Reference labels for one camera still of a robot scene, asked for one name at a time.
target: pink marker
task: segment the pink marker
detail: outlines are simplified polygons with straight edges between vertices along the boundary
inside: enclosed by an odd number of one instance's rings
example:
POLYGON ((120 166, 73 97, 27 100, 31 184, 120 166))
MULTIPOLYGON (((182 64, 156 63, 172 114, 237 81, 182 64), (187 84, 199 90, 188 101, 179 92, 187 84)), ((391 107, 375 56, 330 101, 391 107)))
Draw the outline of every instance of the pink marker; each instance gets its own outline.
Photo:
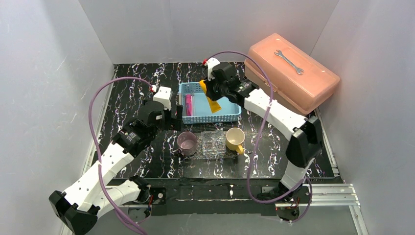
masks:
POLYGON ((186 102, 186 113, 188 116, 192 116, 192 96, 190 94, 187 94, 185 96, 185 102, 186 102))

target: yellow cup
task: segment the yellow cup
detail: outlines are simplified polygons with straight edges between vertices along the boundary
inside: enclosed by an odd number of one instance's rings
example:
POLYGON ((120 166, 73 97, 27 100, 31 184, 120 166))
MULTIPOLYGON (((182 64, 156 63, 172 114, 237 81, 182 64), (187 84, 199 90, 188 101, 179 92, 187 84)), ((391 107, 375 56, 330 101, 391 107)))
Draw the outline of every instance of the yellow cup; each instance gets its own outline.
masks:
POLYGON ((245 140, 245 133, 239 128, 231 128, 226 133, 226 147, 228 149, 236 151, 239 154, 244 153, 242 143, 245 140))

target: wrench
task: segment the wrench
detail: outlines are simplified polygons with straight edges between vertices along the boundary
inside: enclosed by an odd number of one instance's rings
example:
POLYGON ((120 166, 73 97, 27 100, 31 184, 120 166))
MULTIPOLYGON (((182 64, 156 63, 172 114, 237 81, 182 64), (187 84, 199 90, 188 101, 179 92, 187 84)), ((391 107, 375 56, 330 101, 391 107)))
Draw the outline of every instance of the wrench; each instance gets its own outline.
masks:
POLYGON ((277 52, 274 52, 275 55, 280 56, 282 59, 284 59, 285 61, 287 61, 288 64, 290 64, 299 75, 302 75, 301 72, 304 72, 304 70, 302 68, 298 68, 295 64, 293 64, 293 62, 291 62, 289 59, 287 59, 287 57, 285 57, 282 54, 282 51, 277 50, 277 52))

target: black and white marble surface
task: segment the black and white marble surface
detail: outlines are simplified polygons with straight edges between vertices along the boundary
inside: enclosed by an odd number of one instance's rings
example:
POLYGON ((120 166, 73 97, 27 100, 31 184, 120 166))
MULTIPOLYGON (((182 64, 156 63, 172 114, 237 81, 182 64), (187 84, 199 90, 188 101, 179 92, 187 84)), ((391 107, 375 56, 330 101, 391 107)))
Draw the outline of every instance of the black and white marble surface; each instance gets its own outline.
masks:
MULTIPOLYGON (((231 63, 243 76, 243 63, 231 63)), ((115 77, 135 76, 148 80, 151 84, 171 87, 172 109, 177 104, 177 92, 182 82, 197 82, 206 77, 201 63, 168 63, 168 64, 122 64, 115 66, 115 77)), ((104 122, 99 135, 101 151, 104 151, 111 138, 121 129, 126 120, 136 114, 142 101, 149 98, 146 85, 137 81, 115 83, 104 122)), ((253 151, 262 118, 247 110, 242 110, 237 122, 207 123, 185 126, 185 130, 196 134, 201 131, 239 127, 244 130, 246 138, 244 147, 247 152, 253 151)), ((157 135, 151 146, 143 151, 134 161, 124 167, 115 178, 129 178, 140 175, 145 178, 246 178, 249 159, 243 155, 230 153, 226 158, 194 159, 183 157, 177 153, 177 131, 165 131, 157 135)), ((253 178, 278 178, 285 171, 288 160, 285 156, 288 141, 274 127, 264 128, 257 155, 254 157, 253 178)), ((311 178, 334 177, 330 161, 325 150, 316 157, 308 176, 311 178)))

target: blue basket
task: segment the blue basket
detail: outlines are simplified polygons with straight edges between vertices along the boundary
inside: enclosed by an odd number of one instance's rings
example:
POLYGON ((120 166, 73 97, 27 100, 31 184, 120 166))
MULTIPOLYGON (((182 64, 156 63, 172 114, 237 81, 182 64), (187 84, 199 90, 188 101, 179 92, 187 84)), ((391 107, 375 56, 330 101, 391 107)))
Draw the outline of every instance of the blue basket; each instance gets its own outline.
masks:
POLYGON ((228 98, 223 97, 218 100, 222 107, 216 113, 210 111, 208 99, 198 82, 185 82, 179 86, 179 104, 183 105, 183 123, 212 123, 212 122, 229 122, 237 121, 241 114, 241 107, 237 104, 229 102, 228 98), (193 98, 193 116, 187 116, 185 96, 186 94, 194 94, 193 98))

